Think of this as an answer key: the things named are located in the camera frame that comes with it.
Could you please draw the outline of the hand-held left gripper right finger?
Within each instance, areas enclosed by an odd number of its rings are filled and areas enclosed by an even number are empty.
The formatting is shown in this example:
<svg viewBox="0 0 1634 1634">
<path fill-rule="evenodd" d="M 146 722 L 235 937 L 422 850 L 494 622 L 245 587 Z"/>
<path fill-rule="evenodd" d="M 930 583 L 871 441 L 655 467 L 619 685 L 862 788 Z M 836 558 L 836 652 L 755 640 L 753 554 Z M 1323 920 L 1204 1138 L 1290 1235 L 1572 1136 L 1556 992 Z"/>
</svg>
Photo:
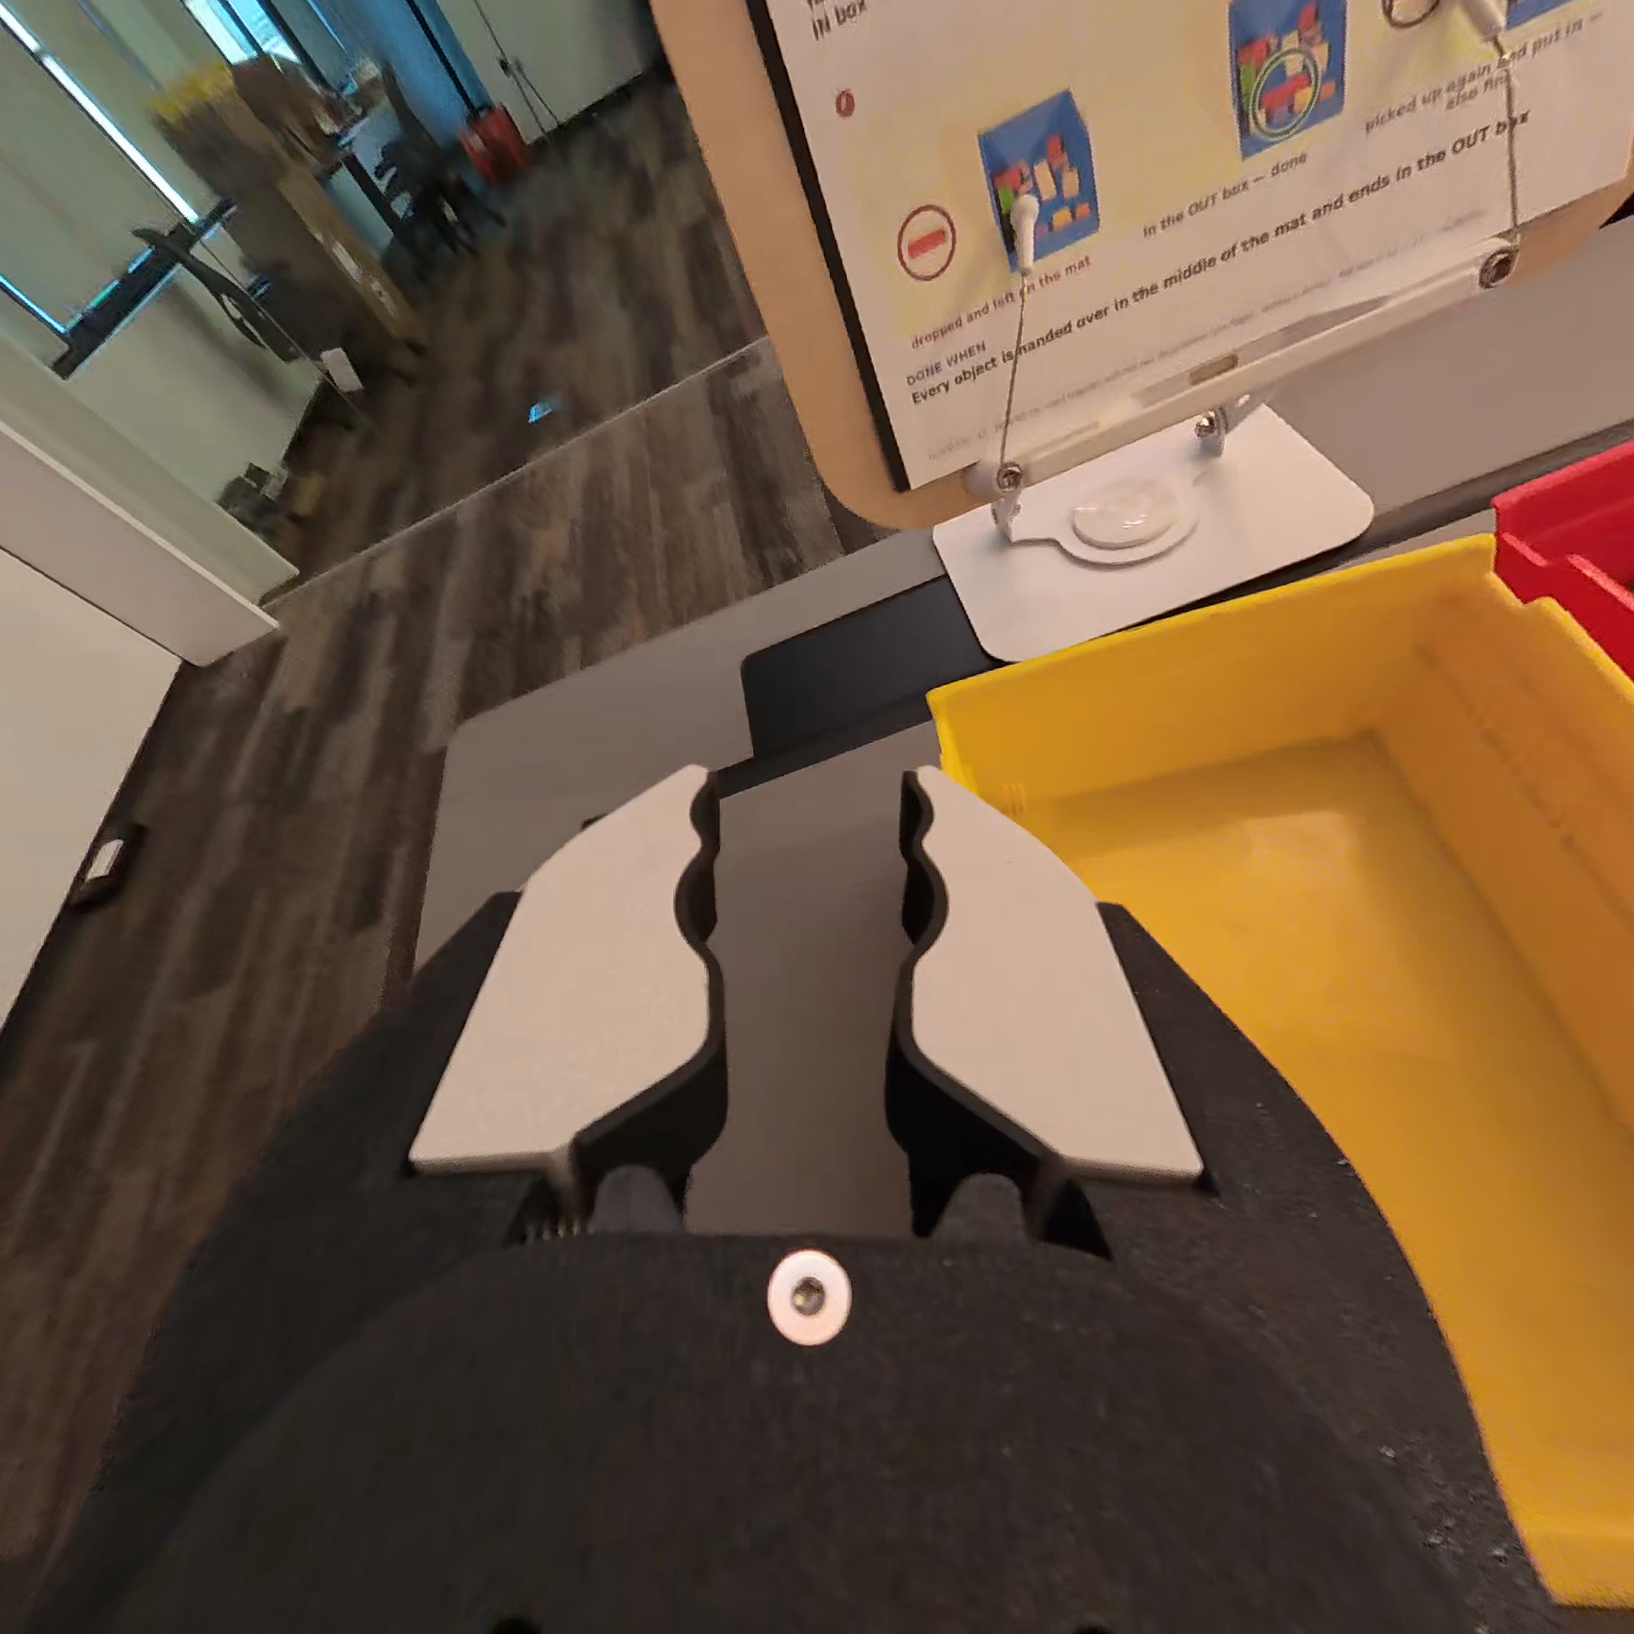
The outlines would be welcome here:
<svg viewBox="0 0 1634 1634">
<path fill-rule="evenodd" d="M 908 941 L 891 1004 L 887 1128 L 928 1237 L 973 1177 L 1041 1239 L 1087 1239 L 1081 1181 L 1190 1188 L 1204 1157 L 1103 904 L 1041 840 L 936 766 L 903 780 Z"/>
</svg>

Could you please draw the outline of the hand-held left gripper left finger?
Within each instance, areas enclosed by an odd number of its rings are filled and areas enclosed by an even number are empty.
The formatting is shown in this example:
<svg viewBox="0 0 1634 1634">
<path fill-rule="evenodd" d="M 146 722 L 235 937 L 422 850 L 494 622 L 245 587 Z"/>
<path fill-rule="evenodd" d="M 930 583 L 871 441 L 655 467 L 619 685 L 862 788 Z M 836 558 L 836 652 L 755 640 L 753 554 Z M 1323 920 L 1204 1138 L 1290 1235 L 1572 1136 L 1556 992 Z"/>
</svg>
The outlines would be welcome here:
<svg viewBox="0 0 1634 1634">
<path fill-rule="evenodd" d="M 677 1212 L 729 1109 L 714 774 L 685 764 L 527 877 L 408 1150 L 416 1175 L 531 1175 L 585 1220 L 617 1171 Z"/>
</svg>

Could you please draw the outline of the yellow plastic bin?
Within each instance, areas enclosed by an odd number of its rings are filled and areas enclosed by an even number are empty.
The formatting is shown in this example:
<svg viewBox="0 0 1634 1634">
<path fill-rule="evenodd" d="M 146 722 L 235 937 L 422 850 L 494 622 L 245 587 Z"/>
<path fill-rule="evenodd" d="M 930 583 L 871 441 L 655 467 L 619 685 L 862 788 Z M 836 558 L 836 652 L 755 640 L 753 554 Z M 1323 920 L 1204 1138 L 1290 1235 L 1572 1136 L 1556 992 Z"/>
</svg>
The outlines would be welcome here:
<svg viewBox="0 0 1634 1634">
<path fill-rule="evenodd" d="M 1630 679 L 1490 535 L 928 694 L 1399 1237 L 1544 1587 L 1630 1609 Z"/>
</svg>

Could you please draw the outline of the red plastic bin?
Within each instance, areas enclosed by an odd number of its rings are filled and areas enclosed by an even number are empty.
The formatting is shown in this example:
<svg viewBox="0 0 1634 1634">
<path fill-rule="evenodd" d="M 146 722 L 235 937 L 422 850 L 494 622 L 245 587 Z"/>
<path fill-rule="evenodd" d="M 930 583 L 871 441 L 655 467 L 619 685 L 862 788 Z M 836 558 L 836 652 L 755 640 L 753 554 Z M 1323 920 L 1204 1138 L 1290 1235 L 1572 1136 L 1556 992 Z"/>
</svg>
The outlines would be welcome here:
<svg viewBox="0 0 1634 1634">
<path fill-rule="evenodd" d="M 1632 677 L 1632 441 L 1496 496 L 1496 570 L 1554 601 Z"/>
</svg>

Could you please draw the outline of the small floor device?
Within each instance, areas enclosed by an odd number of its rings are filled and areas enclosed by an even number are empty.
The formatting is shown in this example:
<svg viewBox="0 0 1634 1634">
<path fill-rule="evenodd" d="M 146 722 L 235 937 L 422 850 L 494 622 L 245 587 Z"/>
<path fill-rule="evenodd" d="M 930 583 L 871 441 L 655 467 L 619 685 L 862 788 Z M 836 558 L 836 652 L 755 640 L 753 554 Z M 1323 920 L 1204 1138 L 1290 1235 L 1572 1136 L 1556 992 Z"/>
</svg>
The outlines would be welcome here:
<svg viewBox="0 0 1634 1634">
<path fill-rule="evenodd" d="M 117 897 L 148 838 L 142 823 L 119 823 L 97 836 L 66 899 L 72 912 L 87 912 Z"/>
</svg>

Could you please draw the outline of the cardboard box stack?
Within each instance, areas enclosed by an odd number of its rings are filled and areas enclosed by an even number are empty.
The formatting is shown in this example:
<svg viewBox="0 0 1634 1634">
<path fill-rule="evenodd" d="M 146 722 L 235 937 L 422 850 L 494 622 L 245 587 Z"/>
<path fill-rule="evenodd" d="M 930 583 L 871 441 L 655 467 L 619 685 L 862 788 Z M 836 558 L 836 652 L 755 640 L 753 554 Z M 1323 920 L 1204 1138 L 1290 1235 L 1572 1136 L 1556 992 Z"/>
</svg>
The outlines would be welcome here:
<svg viewBox="0 0 1634 1634">
<path fill-rule="evenodd" d="M 422 321 L 327 189 L 340 169 L 340 101 L 270 54 L 196 64 L 154 99 L 157 130 L 231 210 L 228 235 L 261 305 L 311 358 L 405 371 Z"/>
</svg>

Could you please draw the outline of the instruction sheet stand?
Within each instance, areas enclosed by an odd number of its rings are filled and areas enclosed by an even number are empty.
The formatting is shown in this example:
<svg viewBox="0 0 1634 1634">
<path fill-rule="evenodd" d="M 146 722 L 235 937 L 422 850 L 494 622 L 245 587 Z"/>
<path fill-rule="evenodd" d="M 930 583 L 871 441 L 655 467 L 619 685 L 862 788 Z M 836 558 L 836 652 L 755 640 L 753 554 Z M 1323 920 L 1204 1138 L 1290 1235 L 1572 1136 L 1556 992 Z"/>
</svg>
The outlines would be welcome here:
<svg viewBox="0 0 1634 1634">
<path fill-rule="evenodd" d="M 1630 4 L 654 4 L 834 496 L 1027 661 L 1354 545 L 1276 410 L 1630 179 Z"/>
</svg>

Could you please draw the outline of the frosted window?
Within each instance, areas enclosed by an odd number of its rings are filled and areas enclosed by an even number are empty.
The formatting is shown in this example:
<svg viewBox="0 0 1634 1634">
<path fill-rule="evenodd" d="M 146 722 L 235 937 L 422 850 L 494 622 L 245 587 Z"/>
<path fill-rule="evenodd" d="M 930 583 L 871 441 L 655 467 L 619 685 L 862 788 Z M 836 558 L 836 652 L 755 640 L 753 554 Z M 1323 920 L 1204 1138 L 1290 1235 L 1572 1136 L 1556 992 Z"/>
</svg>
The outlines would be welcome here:
<svg viewBox="0 0 1634 1634">
<path fill-rule="evenodd" d="M 163 321 L 241 350 L 216 301 L 142 237 L 175 233 L 237 266 L 224 204 L 156 122 L 163 91 L 224 62 L 187 4 L 4 4 L 4 331 L 25 354 L 74 373 Z"/>
</svg>

